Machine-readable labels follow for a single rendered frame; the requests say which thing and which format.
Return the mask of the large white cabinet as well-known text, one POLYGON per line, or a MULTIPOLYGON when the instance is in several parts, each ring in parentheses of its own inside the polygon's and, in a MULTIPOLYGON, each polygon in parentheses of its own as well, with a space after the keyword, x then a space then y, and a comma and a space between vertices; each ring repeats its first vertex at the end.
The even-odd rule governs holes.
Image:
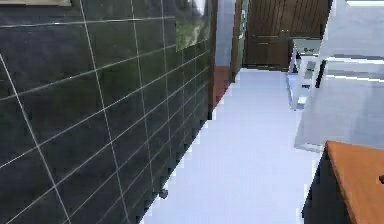
POLYGON ((298 149, 319 152, 331 140, 384 150, 384 4, 350 1, 332 2, 298 149))

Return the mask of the pale framed wall picture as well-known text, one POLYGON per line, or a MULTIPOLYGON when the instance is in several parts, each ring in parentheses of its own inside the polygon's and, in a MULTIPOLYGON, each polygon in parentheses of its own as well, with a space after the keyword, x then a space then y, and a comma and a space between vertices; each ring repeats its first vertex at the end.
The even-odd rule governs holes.
POLYGON ((0 0, 0 6, 59 6, 68 7, 71 0, 0 0))

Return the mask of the dark brown wooden door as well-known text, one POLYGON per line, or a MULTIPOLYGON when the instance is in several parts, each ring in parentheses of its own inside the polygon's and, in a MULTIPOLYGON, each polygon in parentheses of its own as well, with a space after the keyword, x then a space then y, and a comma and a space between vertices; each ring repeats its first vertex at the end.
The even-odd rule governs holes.
POLYGON ((243 65, 287 71, 294 39, 321 39, 333 0, 249 0, 243 65))

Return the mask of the black cabinet with orange top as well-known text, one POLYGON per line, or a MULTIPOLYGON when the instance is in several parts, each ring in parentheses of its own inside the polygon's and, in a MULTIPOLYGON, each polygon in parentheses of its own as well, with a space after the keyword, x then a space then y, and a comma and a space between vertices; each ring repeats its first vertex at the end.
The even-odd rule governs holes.
POLYGON ((384 224, 384 150, 328 141, 319 161, 303 224, 384 224))

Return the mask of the green framed wall picture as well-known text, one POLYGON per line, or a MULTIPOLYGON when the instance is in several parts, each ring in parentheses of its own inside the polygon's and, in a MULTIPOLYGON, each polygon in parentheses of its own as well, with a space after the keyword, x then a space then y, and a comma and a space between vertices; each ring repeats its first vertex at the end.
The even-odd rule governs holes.
POLYGON ((178 51, 210 37, 211 0, 175 0, 175 7, 178 51))

